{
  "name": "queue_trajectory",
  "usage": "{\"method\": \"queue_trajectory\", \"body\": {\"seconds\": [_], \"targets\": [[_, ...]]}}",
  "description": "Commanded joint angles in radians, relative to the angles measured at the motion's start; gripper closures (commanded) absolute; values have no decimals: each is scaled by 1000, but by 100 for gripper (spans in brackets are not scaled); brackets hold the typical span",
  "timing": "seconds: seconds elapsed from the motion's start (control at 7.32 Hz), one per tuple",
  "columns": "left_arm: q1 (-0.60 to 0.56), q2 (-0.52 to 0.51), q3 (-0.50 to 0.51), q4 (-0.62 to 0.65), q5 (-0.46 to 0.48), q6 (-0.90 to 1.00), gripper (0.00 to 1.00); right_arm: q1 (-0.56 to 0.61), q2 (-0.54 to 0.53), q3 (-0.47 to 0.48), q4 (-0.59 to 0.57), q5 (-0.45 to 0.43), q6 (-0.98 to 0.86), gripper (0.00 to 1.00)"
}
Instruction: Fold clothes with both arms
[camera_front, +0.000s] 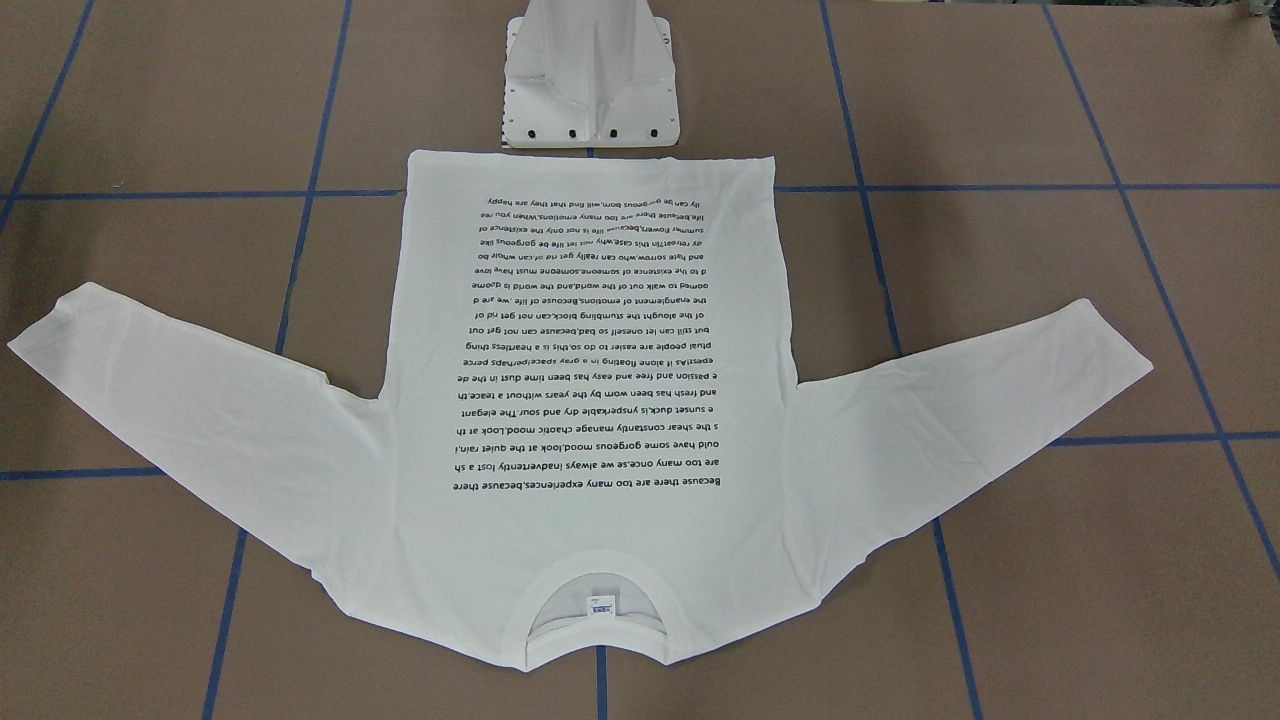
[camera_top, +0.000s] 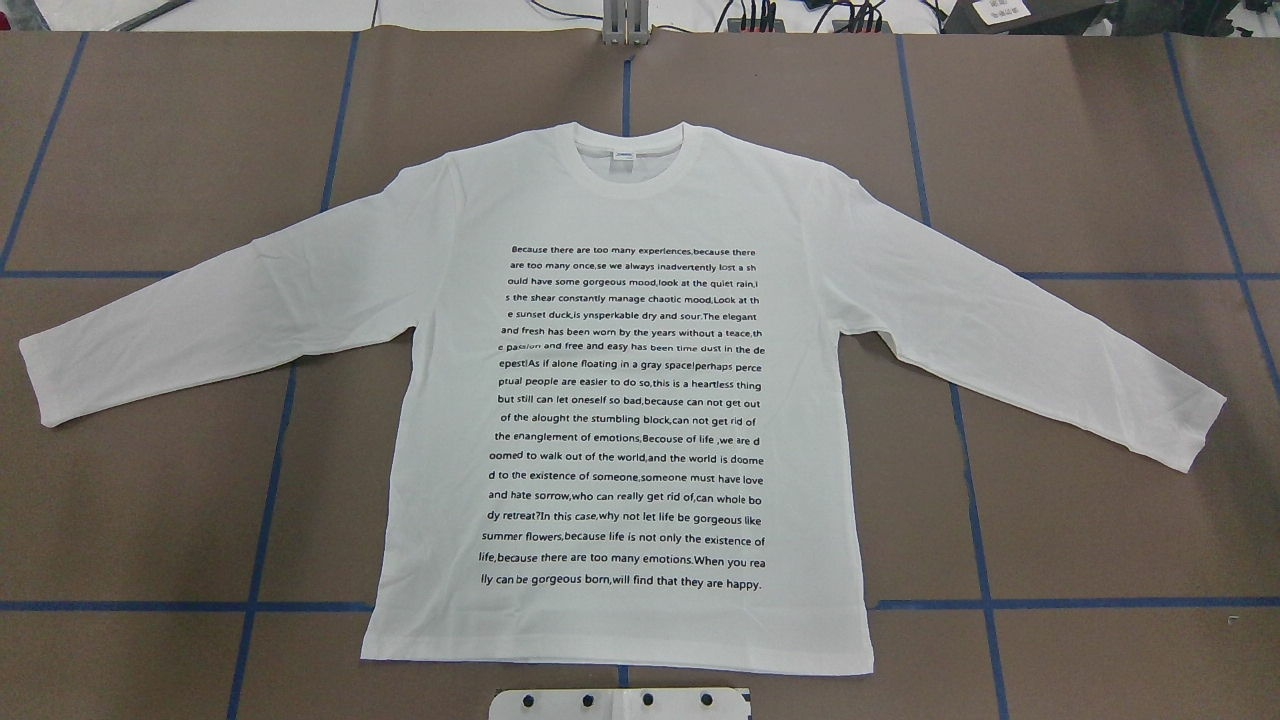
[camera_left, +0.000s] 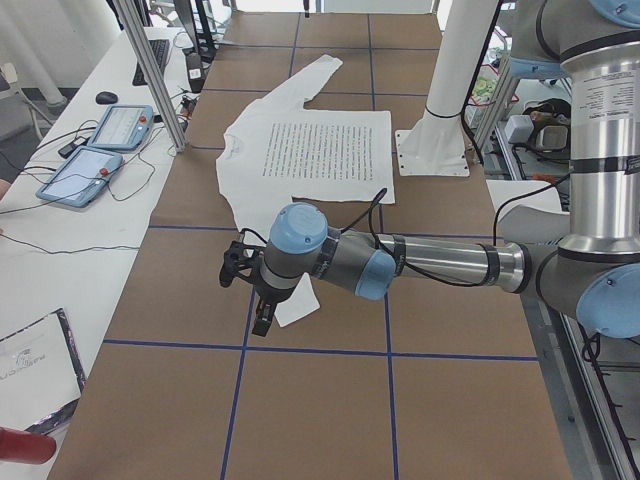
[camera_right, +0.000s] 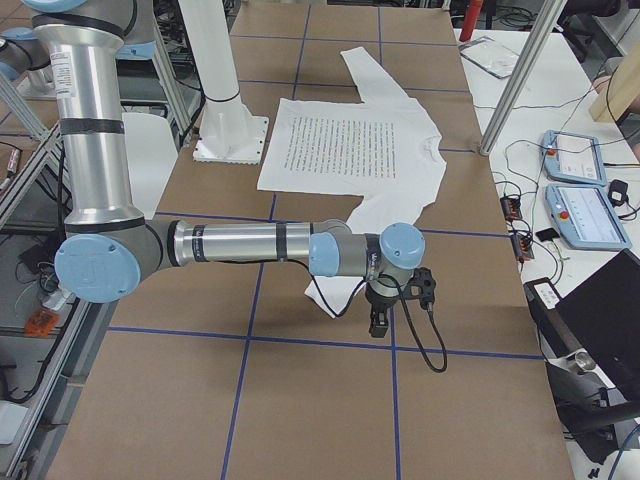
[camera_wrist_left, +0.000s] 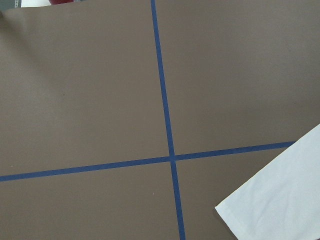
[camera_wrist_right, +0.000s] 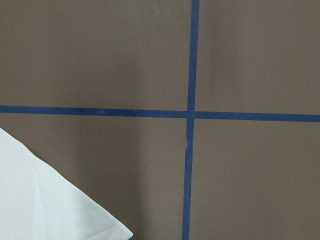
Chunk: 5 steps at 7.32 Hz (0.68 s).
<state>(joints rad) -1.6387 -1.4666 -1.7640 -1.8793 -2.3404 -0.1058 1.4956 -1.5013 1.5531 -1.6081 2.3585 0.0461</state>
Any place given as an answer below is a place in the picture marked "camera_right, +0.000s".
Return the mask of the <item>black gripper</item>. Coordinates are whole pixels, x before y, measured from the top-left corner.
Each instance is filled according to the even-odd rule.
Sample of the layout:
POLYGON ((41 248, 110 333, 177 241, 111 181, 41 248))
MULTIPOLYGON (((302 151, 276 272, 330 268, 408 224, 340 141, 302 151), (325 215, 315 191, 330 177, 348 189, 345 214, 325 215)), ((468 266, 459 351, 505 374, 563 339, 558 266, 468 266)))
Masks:
POLYGON ((402 293, 399 282, 391 276, 381 276, 369 281, 365 298, 371 306, 369 335, 385 337, 389 328, 388 310, 398 301, 402 293))

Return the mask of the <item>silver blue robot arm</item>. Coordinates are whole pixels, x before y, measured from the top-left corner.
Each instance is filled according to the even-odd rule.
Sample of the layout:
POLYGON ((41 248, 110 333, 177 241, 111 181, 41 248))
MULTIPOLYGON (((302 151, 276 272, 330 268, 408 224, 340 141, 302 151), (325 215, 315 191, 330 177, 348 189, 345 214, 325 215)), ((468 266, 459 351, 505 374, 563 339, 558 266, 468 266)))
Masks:
POLYGON ((383 337, 395 304, 431 310, 434 280, 421 264, 422 233, 396 223, 355 234, 343 222, 190 225, 147 221, 134 205, 116 56, 152 36, 146 1, 33 1, 36 36, 48 48, 73 209, 55 259, 75 296, 111 303, 153 273, 192 262, 293 262, 312 279, 357 279, 370 303, 369 332, 383 337))

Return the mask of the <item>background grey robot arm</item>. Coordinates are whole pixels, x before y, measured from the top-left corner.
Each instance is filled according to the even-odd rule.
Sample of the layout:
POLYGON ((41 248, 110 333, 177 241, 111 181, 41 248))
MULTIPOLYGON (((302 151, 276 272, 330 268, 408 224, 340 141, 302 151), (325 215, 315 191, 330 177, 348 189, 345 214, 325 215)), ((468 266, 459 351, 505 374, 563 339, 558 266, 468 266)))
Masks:
POLYGON ((15 81, 26 73, 42 85, 53 82, 49 50, 27 27, 14 27, 1 33, 1 73, 15 81))

